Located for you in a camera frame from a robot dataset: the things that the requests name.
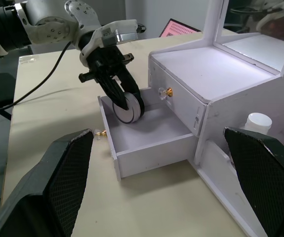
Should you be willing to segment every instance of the white bottle cap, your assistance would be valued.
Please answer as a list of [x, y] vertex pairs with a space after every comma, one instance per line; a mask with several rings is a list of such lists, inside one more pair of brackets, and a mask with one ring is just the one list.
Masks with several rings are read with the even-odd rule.
[[248, 116], [244, 129], [266, 135], [271, 125], [272, 120], [267, 115], [252, 113]]

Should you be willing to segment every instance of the open drawer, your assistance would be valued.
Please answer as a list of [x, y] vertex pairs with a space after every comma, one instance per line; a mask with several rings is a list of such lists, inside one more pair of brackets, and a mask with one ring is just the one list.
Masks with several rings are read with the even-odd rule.
[[150, 88], [141, 90], [145, 114], [132, 124], [114, 115], [109, 97], [98, 97], [117, 178], [193, 158], [198, 138]]

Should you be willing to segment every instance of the table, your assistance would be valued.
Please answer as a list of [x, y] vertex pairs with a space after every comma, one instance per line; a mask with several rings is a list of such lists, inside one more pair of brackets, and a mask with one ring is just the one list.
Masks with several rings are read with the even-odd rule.
[[[148, 55], [199, 39], [201, 33], [147, 39], [120, 45], [135, 60], [127, 68], [140, 88], [147, 87]], [[19, 60], [15, 99], [36, 86], [60, 52]], [[23, 103], [11, 122], [4, 202], [21, 177], [39, 162], [55, 139], [86, 128], [103, 129], [95, 81], [80, 83], [87, 68], [69, 50], [53, 76]], [[94, 141], [83, 202], [74, 237], [244, 237], [244, 233], [187, 161], [117, 181], [107, 139]]]

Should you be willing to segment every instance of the gold drawer knob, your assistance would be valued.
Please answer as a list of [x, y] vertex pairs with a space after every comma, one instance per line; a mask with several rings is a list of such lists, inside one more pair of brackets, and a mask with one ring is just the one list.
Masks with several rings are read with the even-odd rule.
[[101, 137], [107, 137], [107, 130], [104, 130], [104, 131], [99, 131], [99, 130], [96, 130], [95, 131], [95, 137], [97, 140], [100, 140]]
[[167, 90], [165, 90], [164, 88], [159, 88], [158, 90], [159, 96], [161, 100], [164, 100], [167, 98], [167, 96], [172, 97], [173, 96], [173, 92], [171, 87], [169, 87]]

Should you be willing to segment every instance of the cabinet top surface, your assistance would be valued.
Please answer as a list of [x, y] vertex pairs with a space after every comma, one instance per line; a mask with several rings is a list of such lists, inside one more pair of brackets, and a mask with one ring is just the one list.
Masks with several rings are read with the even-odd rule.
[[215, 47], [159, 53], [152, 57], [205, 103], [273, 77]]

